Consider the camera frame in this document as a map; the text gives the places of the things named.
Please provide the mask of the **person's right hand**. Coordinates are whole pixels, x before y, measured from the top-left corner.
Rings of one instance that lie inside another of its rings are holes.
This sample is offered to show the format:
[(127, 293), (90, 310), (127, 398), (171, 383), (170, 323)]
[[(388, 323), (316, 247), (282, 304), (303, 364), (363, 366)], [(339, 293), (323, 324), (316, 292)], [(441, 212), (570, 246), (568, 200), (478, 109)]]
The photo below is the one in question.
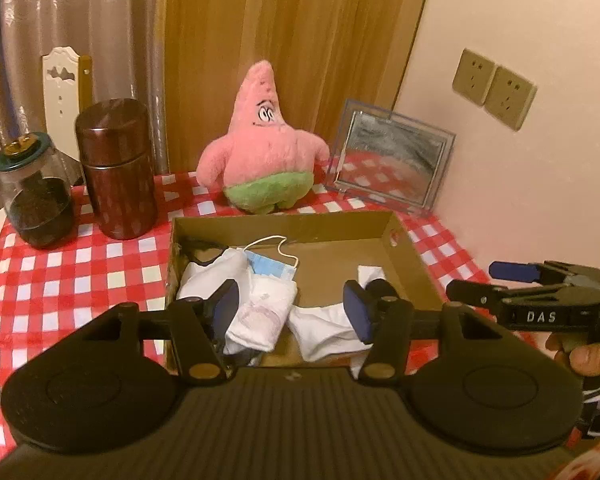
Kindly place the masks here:
[(588, 377), (600, 376), (600, 342), (586, 342), (586, 336), (577, 333), (552, 333), (545, 349), (554, 353), (554, 360)]

